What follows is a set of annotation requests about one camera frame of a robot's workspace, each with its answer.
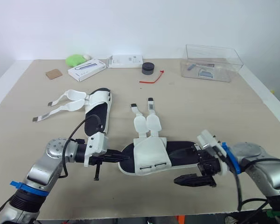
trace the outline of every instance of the floor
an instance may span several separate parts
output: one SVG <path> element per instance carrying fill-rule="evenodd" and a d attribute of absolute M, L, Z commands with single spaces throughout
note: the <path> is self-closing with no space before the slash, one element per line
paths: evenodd
<path fill-rule="evenodd" d="M 234 212 L 231 214 L 206 214 L 191 215 L 185 217 L 184 224 L 225 224 L 225 217 L 232 216 L 239 221 L 244 220 L 251 212 Z M 175 217 L 151 217 L 150 223 L 153 224 L 178 224 Z M 38 224 L 62 224 L 67 220 L 41 221 Z M 147 218 L 119 218 L 119 219 L 95 219 L 95 220 L 70 220 L 68 224 L 147 224 Z M 265 212 L 259 213 L 251 219 L 249 224 L 277 224 L 275 219 L 268 218 Z"/>

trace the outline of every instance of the blue ring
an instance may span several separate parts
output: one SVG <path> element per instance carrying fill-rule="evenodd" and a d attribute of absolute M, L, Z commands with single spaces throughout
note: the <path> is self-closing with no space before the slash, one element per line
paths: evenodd
<path fill-rule="evenodd" d="M 227 153 L 227 155 L 229 156 L 235 171 L 237 172 L 237 174 L 240 174 L 241 168 L 239 167 L 238 161 L 237 159 L 234 157 L 234 155 L 232 154 L 232 152 L 229 150 L 228 146 L 226 145 L 226 142 L 222 142 L 222 148 L 225 150 L 225 152 Z"/>
<path fill-rule="evenodd" d="M 10 185 L 15 186 L 15 188 L 17 188 L 17 189 L 22 189 L 24 191 L 27 191 L 27 192 L 35 194 L 35 195 L 44 196 L 44 197 L 49 195 L 49 192 L 47 192 L 47 191 L 32 188 L 22 182 L 11 181 Z"/>

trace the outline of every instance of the orange object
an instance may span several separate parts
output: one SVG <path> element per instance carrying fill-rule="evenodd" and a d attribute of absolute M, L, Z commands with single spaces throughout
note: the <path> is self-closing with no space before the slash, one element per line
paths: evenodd
<path fill-rule="evenodd" d="M 144 82 L 144 81 L 139 81 L 140 83 L 148 83 L 148 84 L 154 84 L 156 83 L 156 81 L 159 80 L 159 78 L 163 75 L 164 73 L 164 70 L 160 71 L 160 76 L 157 78 L 157 80 L 155 80 L 154 82 Z"/>
<path fill-rule="evenodd" d="M 185 216 L 176 216 L 179 224 L 185 224 Z"/>

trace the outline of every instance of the green object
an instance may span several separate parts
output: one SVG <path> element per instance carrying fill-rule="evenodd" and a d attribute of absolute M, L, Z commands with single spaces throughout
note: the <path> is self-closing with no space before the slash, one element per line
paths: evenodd
<path fill-rule="evenodd" d="M 83 58 L 83 55 L 72 55 L 65 60 L 65 63 L 70 67 L 76 67 L 77 65 L 82 64 L 86 61 L 87 60 Z"/>
<path fill-rule="evenodd" d="M 275 216 L 280 216 L 280 211 L 266 211 L 266 215 L 270 218 L 274 218 Z"/>

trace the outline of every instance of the green sponge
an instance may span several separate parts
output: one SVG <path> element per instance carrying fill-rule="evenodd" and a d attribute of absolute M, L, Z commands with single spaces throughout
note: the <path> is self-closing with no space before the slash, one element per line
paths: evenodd
<path fill-rule="evenodd" d="M 79 64 L 86 62 L 87 60 L 84 58 L 83 55 L 72 55 L 69 56 L 65 62 L 70 67 L 76 67 Z"/>

